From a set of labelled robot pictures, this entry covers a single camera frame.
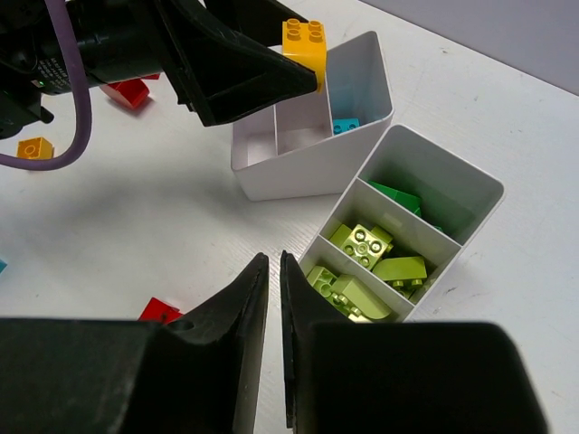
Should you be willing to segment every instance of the cable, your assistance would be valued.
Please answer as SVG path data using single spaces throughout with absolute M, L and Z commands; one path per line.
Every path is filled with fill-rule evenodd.
M 71 18 L 66 10 L 65 0 L 44 0 L 44 2 L 51 17 L 56 39 L 61 46 L 64 66 L 71 84 L 76 113 L 76 130 L 72 143 L 66 152 L 50 160 L 27 160 L 0 154 L 0 165 L 7 165 L 16 169 L 56 170 L 74 163 L 87 148 L 92 128 L 89 83 L 84 73 L 81 53 L 72 29 Z

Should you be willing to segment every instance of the white tabletop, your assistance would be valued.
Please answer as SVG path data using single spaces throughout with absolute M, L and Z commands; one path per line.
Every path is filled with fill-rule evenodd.
M 355 0 L 286 4 L 323 22 L 330 46 L 376 30 L 394 122 L 505 184 L 505 201 L 421 318 L 503 326 L 552 432 L 579 432 L 579 98 Z M 149 85 L 139 116 L 92 91 L 94 133 L 76 164 L 0 168 L 0 316 L 137 318 L 153 296 L 187 311 L 263 251 L 271 294 L 256 432 L 284 432 L 280 253 L 299 255 L 337 197 L 249 202 L 230 169 L 231 128 L 202 128 L 165 77 Z M 62 152 L 71 98 L 46 105 L 56 120 L 20 137 L 45 136 Z

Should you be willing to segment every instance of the red block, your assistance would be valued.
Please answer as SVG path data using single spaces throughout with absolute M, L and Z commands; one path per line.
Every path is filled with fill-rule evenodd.
M 132 110 L 138 109 L 148 96 L 148 87 L 141 79 L 106 84 L 100 88 L 118 104 Z
M 158 298 L 152 297 L 138 320 L 158 321 L 160 323 L 166 324 L 170 323 L 174 319 L 178 319 L 180 316 L 182 316 L 182 314 L 179 313 L 179 309 L 172 307 L 167 303 L 163 303 Z

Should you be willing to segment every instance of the lego brick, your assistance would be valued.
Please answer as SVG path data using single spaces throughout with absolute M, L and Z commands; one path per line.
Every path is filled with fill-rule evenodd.
M 176 307 L 172 307 L 171 305 L 162 302 L 158 298 L 152 297 L 138 320 L 158 321 L 160 323 L 167 324 L 175 319 L 178 319 L 181 315 L 182 314 L 179 313 L 179 309 Z
M 308 274 L 308 283 L 323 297 L 329 297 L 337 277 L 328 269 L 317 265 Z
M 44 137 L 22 140 L 18 142 L 16 156 L 27 160 L 50 160 L 54 156 L 54 146 Z
M 386 187 L 385 185 L 375 183 L 374 181 L 369 181 L 368 183 L 372 185 L 380 193 L 385 194 L 393 201 L 402 205 L 408 211 L 418 215 L 419 217 L 422 217 L 422 213 L 420 211 L 420 203 L 421 203 L 420 197 L 413 196 L 411 194 L 404 193 L 399 190 L 395 190 L 394 188 Z
M 422 256 L 384 259 L 376 264 L 372 272 L 385 282 L 427 277 L 424 258 Z
M 332 285 L 332 291 L 335 294 L 346 297 L 347 300 L 359 309 L 350 313 L 355 316 L 365 316 L 370 320 L 384 319 L 392 313 L 392 309 L 386 305 L 376 294 L 368 289 L 362 282 L 354 276 L 342 275 L 337 278 L 336 283 Z
M 282 25 L 281 53 L 316 73 L 318 92 L 322 90 L 326 77 L 326 35 L 319 21 L 300 23 L 296 18 Z
M 341 248 L 351 233 L 352 230 L 350 228 L 348 228 L 345 224 L 341 224 L 340 227 L 337 228 L 337 231 L 335 231 L 334 234 L 330 237 L 329 242 Z
M 340 226 L 330 241 L 341 241 L 345 232 L 346 230 Z M 373 231 L 369 231 L 358 224 L 344 242 L 339 245 L 334 243 L 362 267 L 372 269 L 376 262 L 382 258 L 382 255 L 392 249 L 391 241 L 392 236 L 381 228 L 374 228 Z
M 149 90 L 143 80 L 134 79 L 100 86 L 111 99 L 127 109 L 136 110 L 147 99 Z
M 360 120 L 357 118 L 334 119 L 332 123 L 334 126 L 334 134 L 345 133 L 346 131 L 360 127 Z

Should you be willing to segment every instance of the divided container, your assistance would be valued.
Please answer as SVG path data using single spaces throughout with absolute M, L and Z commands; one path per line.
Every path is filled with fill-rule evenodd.
M 232 170 L 253 201 L 343 193 L 393 113 L 378 36 L 361 34 L 327 52 L 320 93 L 233 124 Z M 333 119 L 342 118 L 360 127 L 334 135 Z
M 368 181 L 419 196 L 422 217 Z M 392 126 L 342 194 L 299 265 L 306 276 L 314 266 L 322 265 L 336 275 L 357 277 L 395 312 L 390 319 L 403 321 L 436 290 L 445 271 L 494 212 L 503 194 L 502 183 L 492 176 L 410 128 Z M 329 242 L 342 223 L 351 229 L 358 223 L 368 230 L 380 226 L 394 237 L 391 253 L 424 257 L 428 278 L 410 300 Z M 433 226 L 441 226 L 442 231 Z

